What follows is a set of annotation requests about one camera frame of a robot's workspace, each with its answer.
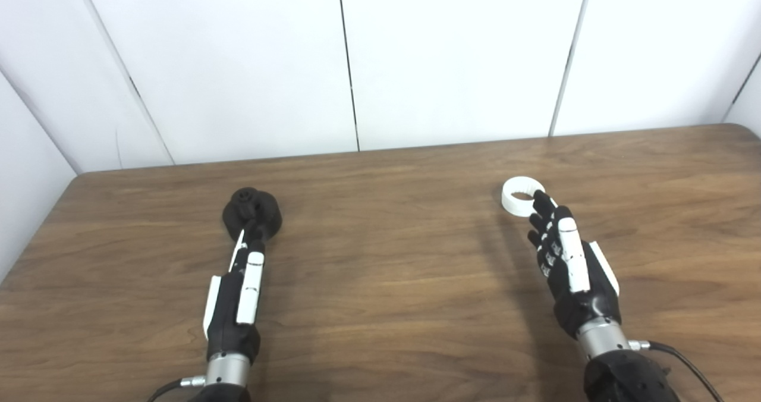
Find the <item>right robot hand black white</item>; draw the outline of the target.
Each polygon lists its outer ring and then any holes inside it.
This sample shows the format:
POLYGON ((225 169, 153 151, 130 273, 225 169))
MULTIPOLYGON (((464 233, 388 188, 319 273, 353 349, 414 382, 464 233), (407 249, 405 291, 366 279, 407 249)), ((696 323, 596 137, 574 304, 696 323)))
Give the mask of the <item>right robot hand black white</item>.
POLYGON ((622 323, 619 283, 598 243, 583 240, 570 209, 544 191, 533 194, 533 209, 527 238, 563 331, 574 338, 592 320, 622 323))

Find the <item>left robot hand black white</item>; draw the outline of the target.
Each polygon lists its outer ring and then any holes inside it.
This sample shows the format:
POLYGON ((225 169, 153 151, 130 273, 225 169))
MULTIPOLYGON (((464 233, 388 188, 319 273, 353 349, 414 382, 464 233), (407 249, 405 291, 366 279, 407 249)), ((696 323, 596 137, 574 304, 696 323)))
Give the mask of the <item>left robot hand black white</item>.
POLYGON ((218 290, 206 327, 207 360, 222 353, 238 354, 251 366, 261 337, 255 326, 265 264, 266 231, 250 221, 239 234, 232 264, 218 280, 218 290))

